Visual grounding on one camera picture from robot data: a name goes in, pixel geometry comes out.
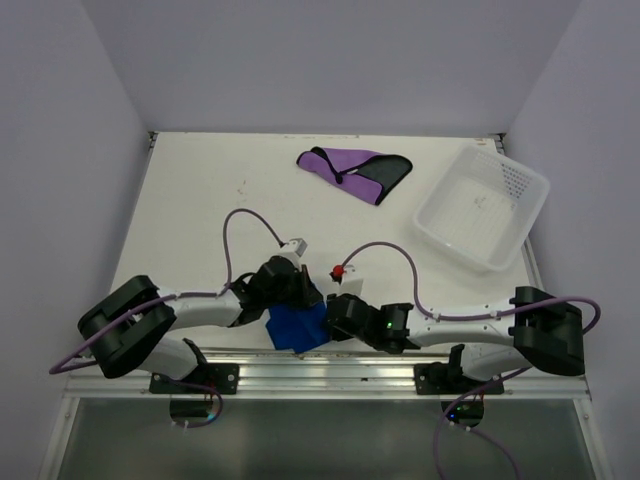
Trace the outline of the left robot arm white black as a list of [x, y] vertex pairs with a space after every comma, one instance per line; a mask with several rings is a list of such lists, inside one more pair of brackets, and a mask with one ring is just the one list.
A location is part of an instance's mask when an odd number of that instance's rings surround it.
[[208, 363], [194, 341], [168, 332], [239, 328], [265, 317], [273, 347], [299, 354], [329, 342], [326, 312], [306, 267], [275, 255], [220, 294], [163, 293], [148, 276], [135, 276], [86, 313], [78, 330], [106, 378], [143, 370], [193, 393], [212, 385]]

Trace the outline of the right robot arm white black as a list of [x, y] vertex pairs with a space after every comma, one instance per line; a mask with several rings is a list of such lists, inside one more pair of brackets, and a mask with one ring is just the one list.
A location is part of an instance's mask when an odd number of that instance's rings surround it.
[[450, 344], [448, 363], [431, 377], [461, 393], [531, 367], [566, 377], [585, 373], [581, 310], [531, 286], [478, 311], [427, 315], [410, 303], [374, 307], [354, 294], [331, 295], [326, 323], [338, 341], [357, 339], [392, 355]]

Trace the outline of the purple towel black trim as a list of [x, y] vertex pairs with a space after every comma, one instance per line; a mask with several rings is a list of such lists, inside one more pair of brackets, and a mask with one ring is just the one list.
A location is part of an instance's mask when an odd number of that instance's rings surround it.
[[302, 152], [296, 165], [374, 206], [413, 170], [412, 162], [402, 155], [318, 146]]

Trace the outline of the blue towel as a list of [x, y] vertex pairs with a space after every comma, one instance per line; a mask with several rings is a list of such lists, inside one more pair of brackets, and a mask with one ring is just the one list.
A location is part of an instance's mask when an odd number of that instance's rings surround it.
[[299, 309], [285, 304], [268, 309], [266, 329], [276, 350], [305, 353], [330, 341], [326, 327], [327, 307], [324, 297], [311, 284], [311, 292], [319, 295], [319, 302], [310, 309]]

